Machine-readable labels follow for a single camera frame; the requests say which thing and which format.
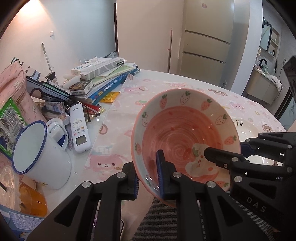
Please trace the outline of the orange plastic container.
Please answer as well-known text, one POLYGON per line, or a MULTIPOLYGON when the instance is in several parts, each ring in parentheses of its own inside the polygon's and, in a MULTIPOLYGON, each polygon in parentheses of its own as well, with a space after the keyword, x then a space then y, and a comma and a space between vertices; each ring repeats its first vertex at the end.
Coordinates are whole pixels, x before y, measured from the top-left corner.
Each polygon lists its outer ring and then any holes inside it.
POLYGON ((45 217, 48 211, 44 196, 32 189, 27 184, 21 182, 19 185, 20 209, 24 214, 45 217))

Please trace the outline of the beige refrigerator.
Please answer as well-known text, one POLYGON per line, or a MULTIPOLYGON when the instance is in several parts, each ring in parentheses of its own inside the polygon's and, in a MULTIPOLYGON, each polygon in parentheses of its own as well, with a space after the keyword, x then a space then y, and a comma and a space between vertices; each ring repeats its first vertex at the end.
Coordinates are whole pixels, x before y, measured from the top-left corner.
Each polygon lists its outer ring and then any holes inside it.
POLYGON ((184 1, 179 73, 219 85, 231 45, 234 1, 184 1))

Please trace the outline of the small white device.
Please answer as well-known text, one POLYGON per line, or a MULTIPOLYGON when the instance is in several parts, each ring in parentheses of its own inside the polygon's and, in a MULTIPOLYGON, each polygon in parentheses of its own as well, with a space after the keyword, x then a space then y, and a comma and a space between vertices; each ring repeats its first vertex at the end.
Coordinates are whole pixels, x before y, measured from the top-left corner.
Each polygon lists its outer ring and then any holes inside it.
POLYGON ((46 125, 49 135, 61 146, 63 150, 66 150, 69 135, 63 121, 60 118, 52 118, 46 123, 46 125))

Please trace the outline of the pink fabric bag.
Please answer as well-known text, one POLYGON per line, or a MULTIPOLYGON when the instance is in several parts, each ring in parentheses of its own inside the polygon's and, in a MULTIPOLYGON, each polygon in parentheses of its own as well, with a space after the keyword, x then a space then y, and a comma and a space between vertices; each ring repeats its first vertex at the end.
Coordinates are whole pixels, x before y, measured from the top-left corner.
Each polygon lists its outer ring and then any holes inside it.
POLYGON ((34 121, 46 123, 47 120, 34 103, 26 87, 27 78, 20 64, 18 62, 10 64, 1 73, 1 108, 11 98, 26 124, 34 121))

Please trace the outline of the bathroom vanity cabinet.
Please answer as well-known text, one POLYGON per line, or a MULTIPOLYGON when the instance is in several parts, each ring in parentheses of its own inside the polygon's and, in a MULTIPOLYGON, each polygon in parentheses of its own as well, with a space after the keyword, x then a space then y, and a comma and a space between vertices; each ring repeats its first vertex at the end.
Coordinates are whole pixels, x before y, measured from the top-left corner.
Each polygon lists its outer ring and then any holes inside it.
POLYGON ((265 74, 254 67, 245 87, 245 92, 247 95, 272 105, 281 89, 281 82, 277 78, 274 80, 274 76, 265 74))

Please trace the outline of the green snack packet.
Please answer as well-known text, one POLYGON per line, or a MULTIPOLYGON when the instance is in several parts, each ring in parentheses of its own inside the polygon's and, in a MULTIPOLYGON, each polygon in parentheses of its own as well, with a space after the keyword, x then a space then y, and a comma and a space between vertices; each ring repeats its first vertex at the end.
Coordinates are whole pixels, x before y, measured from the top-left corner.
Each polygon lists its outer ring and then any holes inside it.
POLYGON ((12 98, 1 109, 1 152, 11 161, 13 150, 21 131, 27 126, 12 98))

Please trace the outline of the green notebook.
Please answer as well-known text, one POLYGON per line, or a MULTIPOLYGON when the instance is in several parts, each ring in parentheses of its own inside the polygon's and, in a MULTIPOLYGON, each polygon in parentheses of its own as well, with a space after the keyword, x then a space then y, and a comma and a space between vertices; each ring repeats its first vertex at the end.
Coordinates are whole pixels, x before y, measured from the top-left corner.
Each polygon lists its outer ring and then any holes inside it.
POLYGON ((104 72, 97 77, 92 79, 93 85, 98 85, 102 82, 105 82, 106 80, 110 80, 114 77, 117 77, 118 75, 121 75, 123 73, 135 70, 136 66, 130 66, 127 64, 123 64, 119 67, 113 68, 111 70, 108 70, 107 72, 104 72))

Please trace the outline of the white remote control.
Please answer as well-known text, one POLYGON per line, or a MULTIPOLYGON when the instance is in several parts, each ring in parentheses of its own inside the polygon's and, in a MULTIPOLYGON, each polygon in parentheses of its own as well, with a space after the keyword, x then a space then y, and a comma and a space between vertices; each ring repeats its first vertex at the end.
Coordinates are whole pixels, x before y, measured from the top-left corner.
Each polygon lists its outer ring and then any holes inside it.
POLYGON ((82 104, 78 103, 70 107, 70 126, 73 138, 74 149, 82 153, 91 148, 91 140, 85 121, 82 104))

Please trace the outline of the pink strawberry ceramic bowl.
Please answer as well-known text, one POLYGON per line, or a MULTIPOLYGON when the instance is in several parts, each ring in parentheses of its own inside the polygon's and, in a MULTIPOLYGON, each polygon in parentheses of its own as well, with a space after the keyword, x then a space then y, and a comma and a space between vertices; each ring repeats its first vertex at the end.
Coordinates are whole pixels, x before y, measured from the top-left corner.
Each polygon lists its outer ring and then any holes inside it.
POLYGON ((208 147, 240 153, 238 132, 227 111, 193 89, 169 89, 150 99, 137 115, 131 138, 132 160, 145 188, 160 198, 156 152, 193 181, 230 188, 230 174, 206 160, 208 147))

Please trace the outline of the pink cartoon tablecloth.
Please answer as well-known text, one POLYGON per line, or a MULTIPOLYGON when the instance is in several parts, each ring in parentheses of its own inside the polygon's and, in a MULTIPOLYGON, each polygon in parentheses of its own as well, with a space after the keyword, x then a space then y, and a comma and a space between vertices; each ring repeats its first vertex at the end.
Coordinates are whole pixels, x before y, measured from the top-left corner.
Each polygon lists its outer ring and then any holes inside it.
POLYGON ((187 77, 142 71, 126 78, 82 178, 105 181, 133 161, 149 197, 158 197, 156 152, 163 150, 177 171, 228 190, 229 172, 207 161, 204 150, 239 153, 239 143, 247 138, 282 131, 282 124, 267 109, 239 94, 187 77))

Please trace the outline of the grey striped long box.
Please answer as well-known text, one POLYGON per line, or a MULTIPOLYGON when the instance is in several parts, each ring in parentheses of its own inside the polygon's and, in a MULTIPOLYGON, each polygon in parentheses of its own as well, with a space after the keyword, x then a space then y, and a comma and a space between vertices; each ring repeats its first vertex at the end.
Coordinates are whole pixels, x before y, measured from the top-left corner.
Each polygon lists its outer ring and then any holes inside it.
POLYGON ((91 80, 102 73, 123 65, 124 58, 96 58, 71 69, 72 75, 80 75, 83 80, 91 80))

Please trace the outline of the dark snack box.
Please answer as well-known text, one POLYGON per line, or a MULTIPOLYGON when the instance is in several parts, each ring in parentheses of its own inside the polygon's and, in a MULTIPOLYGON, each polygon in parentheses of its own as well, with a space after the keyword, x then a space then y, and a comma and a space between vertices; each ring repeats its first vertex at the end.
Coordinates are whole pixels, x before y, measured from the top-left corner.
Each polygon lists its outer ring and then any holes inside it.
POLYGON ((79 81, 70 87, 70 93, 71 95, 86 95, 92 87, 92 80, 79 81))

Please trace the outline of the grey striped clothing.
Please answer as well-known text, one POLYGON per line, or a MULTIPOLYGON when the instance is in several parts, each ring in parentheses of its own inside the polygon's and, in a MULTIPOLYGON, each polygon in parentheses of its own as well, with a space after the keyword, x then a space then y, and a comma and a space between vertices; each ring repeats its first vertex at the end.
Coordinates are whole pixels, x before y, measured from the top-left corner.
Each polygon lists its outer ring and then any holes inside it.
MULTIPOLYGON (((244 212, 265 233, 269 240, 295 240, 295 229, 291 233, 277 232, 267 222, 243 205, 244 212)), ((132 240, 177 240, 177 209, 154 199, 132 240)))

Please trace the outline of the white enamel mug blue rim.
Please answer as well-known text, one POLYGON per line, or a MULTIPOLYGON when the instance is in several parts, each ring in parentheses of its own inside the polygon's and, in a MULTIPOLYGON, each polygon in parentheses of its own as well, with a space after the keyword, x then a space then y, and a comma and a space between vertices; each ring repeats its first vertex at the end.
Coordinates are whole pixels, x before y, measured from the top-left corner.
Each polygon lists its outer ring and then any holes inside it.
POLYGON ((46 123, 34 121, 22 130, 12 155, 13 170, 48 188, 62 188, 71 174, 68 153, 50 135, 46 123))

